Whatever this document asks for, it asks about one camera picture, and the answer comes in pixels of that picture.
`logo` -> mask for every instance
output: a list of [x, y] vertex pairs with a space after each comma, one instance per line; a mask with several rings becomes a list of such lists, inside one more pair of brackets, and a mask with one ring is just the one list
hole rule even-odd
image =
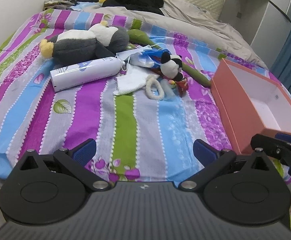
[[143, 184], [140, 186], [141, 189], [146, 190], [147, 188], [149, 188], [150, 186], [148, 186], [147, 184]]
[[89, 63], [90, 63], [91, 61], [78, 63], [78, 65], [79, 65], [79, 70], [80, 70], [80, 71], [85, 71], [85, 69], [87, 68], [87, 66], [89, 65]]

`pink box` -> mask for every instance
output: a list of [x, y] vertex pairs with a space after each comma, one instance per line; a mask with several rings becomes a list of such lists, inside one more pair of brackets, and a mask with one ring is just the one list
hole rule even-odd
[[250, 155], [256, 133], [291, 134], [291, 99], [277, 82], [229, 60], [222, 60], [211, 92], [233, 150]]

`white spray can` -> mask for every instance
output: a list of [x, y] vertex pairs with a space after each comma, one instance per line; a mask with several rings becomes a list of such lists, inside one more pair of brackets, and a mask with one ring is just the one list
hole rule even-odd
[[125, 62], [115, 57], [106, 57], [50, 71], [55, 92], [84, 83], [116, 75]]

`green plush toy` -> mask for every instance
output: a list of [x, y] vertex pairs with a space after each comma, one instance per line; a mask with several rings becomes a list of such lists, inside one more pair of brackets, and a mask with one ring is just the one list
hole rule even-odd
[[[128, 30], [129, 42], [132, 44], [140, 44], [143, 46], [150, 45], [156, 49], [162, 49], [160, 46], [155, 45], [155, 43], [149, 39], [148, 35], [141, 30]], [[190, 77], [192, 77], [196, 82], [203, 85], [204, 87], [210, 87], [211, 81], [208, 80], [203, 74], [198, 70], [190, 67], [189, 65], [182, 62], [182, 70], [186, 72]]]

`colorful striped bedsheet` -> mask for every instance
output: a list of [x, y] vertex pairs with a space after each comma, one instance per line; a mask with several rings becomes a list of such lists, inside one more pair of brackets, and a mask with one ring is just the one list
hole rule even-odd
[[231, 148], [209, 89], [192, 82], [182, 98], [154, 101], [144, 90], [114, 96], [113, 77], [55, 93], [49, 72], [55, 62], [39, 53], [43, 38], [69, 29], [109, 25], [141, 29], [212, 77], [227, 58], [276, 79], [271, 73], [222, 49], [140, 20], [100, 13], [47, 10], [26, 21], [0, 47], [0, 178], [5, 179], [26, 149], [49, 154], [88, 138], [97, 143], [86, 168], [106, 180], [174, 181], [203, 166], [193, 156], [202, 139], [216, 149]]

